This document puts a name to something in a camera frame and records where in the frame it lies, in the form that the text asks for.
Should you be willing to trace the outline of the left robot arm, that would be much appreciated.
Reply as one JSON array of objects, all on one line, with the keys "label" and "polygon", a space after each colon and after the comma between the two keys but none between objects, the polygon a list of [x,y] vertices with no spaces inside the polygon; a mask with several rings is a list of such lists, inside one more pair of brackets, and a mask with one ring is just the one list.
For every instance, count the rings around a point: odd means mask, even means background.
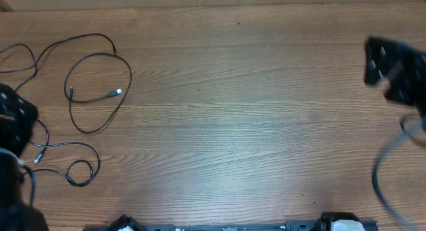
[{"label": "left robot arm", "polygon": [[[20,156],[32,137],[37,107],[1,84],[1,231],[41,231],[49,227],[43,214],[33,207],[36,178]],[[29,203],[23,202],[24,169],[30,177]]]}]

